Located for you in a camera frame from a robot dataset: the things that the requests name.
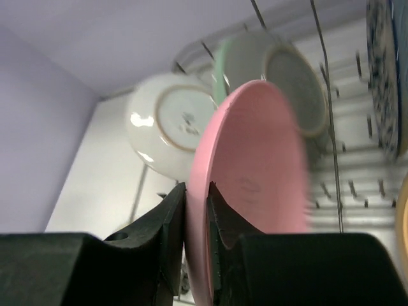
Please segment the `yellow plate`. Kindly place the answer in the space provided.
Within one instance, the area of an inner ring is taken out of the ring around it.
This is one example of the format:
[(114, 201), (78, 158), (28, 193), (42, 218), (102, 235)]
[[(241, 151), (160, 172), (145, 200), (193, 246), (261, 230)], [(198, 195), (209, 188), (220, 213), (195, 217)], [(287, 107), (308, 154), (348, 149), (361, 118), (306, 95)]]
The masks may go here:
[(407, 175), (402, 181), (402, 186), (395, 206), (395, 233), (402, 265), (407, 269)]

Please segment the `pink plate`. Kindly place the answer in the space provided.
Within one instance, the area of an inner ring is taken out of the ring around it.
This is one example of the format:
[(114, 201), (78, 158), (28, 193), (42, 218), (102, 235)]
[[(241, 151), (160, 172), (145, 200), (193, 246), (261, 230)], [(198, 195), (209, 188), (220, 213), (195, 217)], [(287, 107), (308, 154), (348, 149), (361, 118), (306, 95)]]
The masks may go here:
[(214, 182), (224, 199), (263, 233), (305, 233), (309, 178), (291, 106), (272, 83), (252, 80), (213, 114), (186, 187), (187, 272), (197, 305), (212, 303), (206, 200)]

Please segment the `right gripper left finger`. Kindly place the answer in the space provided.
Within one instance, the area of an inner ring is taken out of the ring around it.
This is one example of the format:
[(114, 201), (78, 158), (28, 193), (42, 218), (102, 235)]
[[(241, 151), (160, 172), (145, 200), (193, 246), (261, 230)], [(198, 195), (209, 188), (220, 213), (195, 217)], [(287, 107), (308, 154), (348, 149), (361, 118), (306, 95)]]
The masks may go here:
[(1, 236), (2, 305), (171, 305), (179, 292), (186, 186), (100, 240), (87, 233)]

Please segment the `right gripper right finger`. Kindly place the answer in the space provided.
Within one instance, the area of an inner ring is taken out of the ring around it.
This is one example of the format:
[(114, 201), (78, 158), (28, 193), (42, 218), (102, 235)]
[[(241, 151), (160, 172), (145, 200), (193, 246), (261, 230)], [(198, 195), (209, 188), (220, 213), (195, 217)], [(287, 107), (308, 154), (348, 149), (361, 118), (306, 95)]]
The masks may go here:
[(367, 233), (270, 235), (207, 198), (214, 305), (406, 305), (387, 250)]

